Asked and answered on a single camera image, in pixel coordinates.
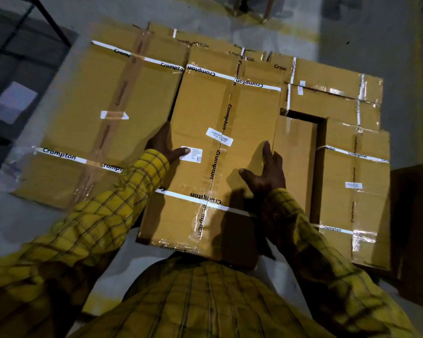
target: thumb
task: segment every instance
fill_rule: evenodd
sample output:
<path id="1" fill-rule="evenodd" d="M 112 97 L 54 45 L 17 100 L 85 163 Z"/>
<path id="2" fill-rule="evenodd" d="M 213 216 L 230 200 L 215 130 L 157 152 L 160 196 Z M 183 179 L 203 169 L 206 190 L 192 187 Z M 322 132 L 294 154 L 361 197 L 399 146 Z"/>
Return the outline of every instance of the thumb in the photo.
<path id="1" fill-rule="evenodd" d="M 188 147 L 177 148 L 172 151 L 171 157 L 173 160 L 179 159 L 181 156 L 184 156 L 188 154 L 189 152 L 191 152 L 191 149 Z"/>
<path id="2" fill-rule="evenodd" d="M 239 169 L 238 173 L 240 174 L 241 179 L 243 179 L 244 182 L 248 184 L 249 189 L 254 192 L 253 186 L 256 175 L 248 169 Z"/>

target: person's left hand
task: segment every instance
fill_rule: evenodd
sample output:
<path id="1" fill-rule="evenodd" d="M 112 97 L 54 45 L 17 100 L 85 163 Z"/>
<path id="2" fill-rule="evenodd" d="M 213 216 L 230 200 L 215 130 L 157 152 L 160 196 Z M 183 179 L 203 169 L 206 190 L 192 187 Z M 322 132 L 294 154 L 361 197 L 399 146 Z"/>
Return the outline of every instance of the person's left hand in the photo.
<path id="1" fill-rule="evenodd" d="M 169 133 L 170 123 L 166 122 L 146 144 L 145 150 L 153 149 L 162 153 L 169 163 L 172 164 L 175 160 L 179 159 L 181 156 L 188 154 L 191 150 L 190 148 L 177 148 L 175 150 L 170 150 L 167 145 L 168 133 Z"/>

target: concrete floor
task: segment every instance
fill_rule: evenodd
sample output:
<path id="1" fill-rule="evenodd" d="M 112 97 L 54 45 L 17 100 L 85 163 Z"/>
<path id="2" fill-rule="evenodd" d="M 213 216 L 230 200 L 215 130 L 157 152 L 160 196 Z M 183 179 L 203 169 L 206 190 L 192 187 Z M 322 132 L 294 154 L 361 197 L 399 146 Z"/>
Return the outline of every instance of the concrete floor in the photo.
<path id="1" fill-rule="evenodd" d="M 252 49 L 278 51 L 382 77 L 385 89 L 381 125 L 391 133 L 391 166 L 396 169 L 423 163 L 420 0 L 276 0 L 272 18 L 263 26 L 254 15 L 229 17 L 225 5 L 231 1 L 41 0 L 61 26 L 76 31 L 80 37 L 18 139 L 18 146 L 38 144 L 51 118 L 52 105 L 62 97 L 64 85 L 88 45 L 91 25 L 101 16 L 108 16 L 142 27 L 148 21 L 160 22 Z M 249 5 L 255 12 L 262 12 L 264 2 L 250 0 Z M 0 0 L 0 7 L 23 14 L 28 5 L 18 0 Z M 31 16 L 42 19 L 38 11 Z M 0 193 L 0 255 L 43 233 L 61 215 Z M 118 303 L 137 275 L 171 253 L 136 244 L 134 237 L 135 233 L 131 233 L 96 284 L 86 307 L 89 312 L 99 314 Z M 258 268 L 266 271 L 285 299 L 308 313 L 293 272 L 280 254 L 278 257 L 277 261 L 262 259 Z M 389 292 L 395 297 L 395 290 L 389 288 Z M 423 333 L 423 309 L 403 299 L 399 301 Z"/>

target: shirt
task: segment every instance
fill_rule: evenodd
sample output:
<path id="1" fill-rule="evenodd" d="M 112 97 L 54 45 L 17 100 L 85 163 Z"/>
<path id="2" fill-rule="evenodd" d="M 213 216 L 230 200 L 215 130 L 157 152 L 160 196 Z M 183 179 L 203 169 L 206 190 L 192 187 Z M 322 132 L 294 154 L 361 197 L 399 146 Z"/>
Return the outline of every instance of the shirt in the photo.
<path id="1" fill-rule="evenodd" d="M 0 257 L 0 337 L 64 337 L 160 185 L 169 162 L 156 150 L 115 189 L 75 206 L 45 235 Z M 152 265 L 113 310 L 72 337 L 411 337 L 403 310 L 311 225 L 285 189 L 261 207 L 293 268 L 313 319 L 258 279 L 205 259 Z"/>

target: forearm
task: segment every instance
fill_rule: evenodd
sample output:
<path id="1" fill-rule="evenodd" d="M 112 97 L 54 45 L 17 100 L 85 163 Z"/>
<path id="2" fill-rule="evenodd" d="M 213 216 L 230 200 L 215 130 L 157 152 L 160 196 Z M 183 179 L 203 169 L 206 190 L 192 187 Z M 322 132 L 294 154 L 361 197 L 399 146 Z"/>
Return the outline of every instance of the forearm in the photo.
<path id="1" fill-rule="evenodd" d="M 337 336 L 413 335 L 403 310 L 310 225 L 286 190 L 271 192 L 262 214 L 275 229 L 275 244 L 293 268 L 319 324 Z"/>
<path id="2" fill-rule="evenodd" d="M 42 336 L 70 327 L 168 169 L 163 155 L 147 151 L 114 190 L 77 204 L 49 233 L 0 257 L 0 334 L 18 337 L 42 321 Z M 25 325 L 10 332 L 13 322 Z"/>

